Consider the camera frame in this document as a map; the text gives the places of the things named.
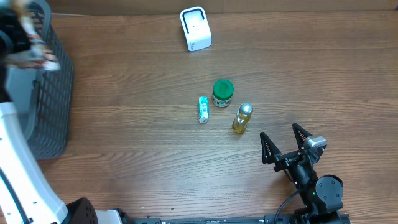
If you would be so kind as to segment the yellow oil bottle silver cap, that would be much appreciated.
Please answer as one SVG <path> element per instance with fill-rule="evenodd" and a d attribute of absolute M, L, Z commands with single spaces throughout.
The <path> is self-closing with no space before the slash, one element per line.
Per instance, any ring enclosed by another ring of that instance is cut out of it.
<path fill-rule="evenodd" d="M 252 104 L 248 102 L 242 103 L 237 110 L 236 117 L 232 124 L 233 131 L 239 134 L 245 132 L 248 122 L 251 119 L 252 113 Z"/>

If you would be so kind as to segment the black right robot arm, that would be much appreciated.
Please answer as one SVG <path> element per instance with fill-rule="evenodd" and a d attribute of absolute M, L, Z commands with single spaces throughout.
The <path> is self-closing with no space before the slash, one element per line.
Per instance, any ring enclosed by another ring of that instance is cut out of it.
<path fill-rule="evenodd" d="M 343 181 L 335 175 L 318 177 L 314 165 L 320 160 L 327 147 L 323 136 L 313 136 L 299 124 L 293 123 L 298 149 L 283 154 L 270 137 L 260 133 L 262 163 L 273 164 L 274 171 L 285 172 L 296 191 L 278 208 L 275 215 L 265 218 L 272 223 L 348 223 L 348 216 L 341 216 L 343 208 Z M 281 211 L 299 195 L 304 204 L 293 214 L 283 217 Z"/>

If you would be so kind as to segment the green lid jar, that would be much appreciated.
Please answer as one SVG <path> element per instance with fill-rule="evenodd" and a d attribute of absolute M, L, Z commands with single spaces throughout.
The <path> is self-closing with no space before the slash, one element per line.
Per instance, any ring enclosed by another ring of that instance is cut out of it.
<path fill-rule="evenodd" d="M 227 79 L 220 79 L 215 82 L 212 89 L 212 101 L 217 107 L 229 106 L 234 93 L 234 86 Z"/>

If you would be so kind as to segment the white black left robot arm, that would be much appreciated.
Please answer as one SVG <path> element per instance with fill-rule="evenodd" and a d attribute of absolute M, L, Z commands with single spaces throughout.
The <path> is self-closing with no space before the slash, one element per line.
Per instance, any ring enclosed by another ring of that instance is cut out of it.
<path fill-rule="evenodd" d="M 45 1 L 1 2 L 1 210 L 8 223 L 129 223 L 87 198 L 65 203 L 38 165 L 70 130 L 73 64 L 51 21 Z"/>

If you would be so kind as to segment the small teal box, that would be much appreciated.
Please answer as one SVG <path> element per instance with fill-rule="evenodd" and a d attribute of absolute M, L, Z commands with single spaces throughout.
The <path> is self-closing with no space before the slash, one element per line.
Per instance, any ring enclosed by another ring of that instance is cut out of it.
<path fill-rule="evenodd" d="M 207 123 L 209 119 L 208 97 L 200 96 L 198 99 L 198 120 Z"/>

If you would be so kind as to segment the brown white snack packet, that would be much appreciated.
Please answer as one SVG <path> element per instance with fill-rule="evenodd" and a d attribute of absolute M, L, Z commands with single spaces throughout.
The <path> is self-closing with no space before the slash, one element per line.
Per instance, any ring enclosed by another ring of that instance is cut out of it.
<path fill-rule="evenodd" d="M 6 57 L 6 63 L 21 69 L 43 69 L 47 71 L 60 70 L 58 58 L 35 31 L 35 25 L 31 15 L 27 12 L 31 3 L 29 0 L 5 1 L 17 14 L 17 18 L 30 41 L 30 48 L 18 53 L 12 53 Z"/>

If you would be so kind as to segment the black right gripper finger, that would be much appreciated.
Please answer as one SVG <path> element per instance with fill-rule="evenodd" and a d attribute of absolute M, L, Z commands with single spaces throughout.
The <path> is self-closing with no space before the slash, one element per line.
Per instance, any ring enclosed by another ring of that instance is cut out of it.
<path fill-rule="evenodd" d="M 261 145 L 262 145 L 262 163 L 273 164 L 277 158 L 281 155 L 279 148 L 272 142 L 270 137 L 264 133 L 260 133 Z"/>
<path fill-rule="evenodd" d="M 306 131 L 305 129 L 303 129 L 303 127 L 301 127 L 298 123 L 293 123 L 292 129 L 295 134 L 298 148 L 299 149 L 308 149 L 309 146 L 307 145 L 305 140 L 306 140 L 306 138 L 312 136 L 312 134 L 310 132 Z"/>

